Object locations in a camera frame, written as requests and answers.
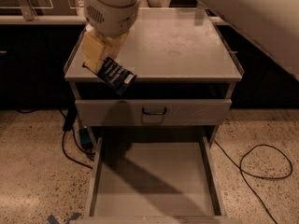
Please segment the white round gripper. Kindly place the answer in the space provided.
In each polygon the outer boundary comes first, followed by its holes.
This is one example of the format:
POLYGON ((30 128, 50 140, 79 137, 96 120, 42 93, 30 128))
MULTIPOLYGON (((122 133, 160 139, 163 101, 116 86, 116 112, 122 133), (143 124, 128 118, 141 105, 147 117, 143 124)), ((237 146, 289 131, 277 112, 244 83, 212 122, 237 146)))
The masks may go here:
POLYGON ((104 53, 115 60, 136 21, 141 0, 84 0, 87 22, 106 38, 105 42, 93 32, 83 36, 85 66, 97 74, 104 53))

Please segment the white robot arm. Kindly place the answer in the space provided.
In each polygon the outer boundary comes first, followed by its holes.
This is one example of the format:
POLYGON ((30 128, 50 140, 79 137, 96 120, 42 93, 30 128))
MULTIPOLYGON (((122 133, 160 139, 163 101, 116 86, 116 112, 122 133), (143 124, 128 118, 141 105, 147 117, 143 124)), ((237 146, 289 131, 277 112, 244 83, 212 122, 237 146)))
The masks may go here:
MULTIPOLYGON (((196 0, 299 79, 299 0, 196 0)), ((84 0, 84 16, 105 37, 136 21, 140 0, 84 0)))

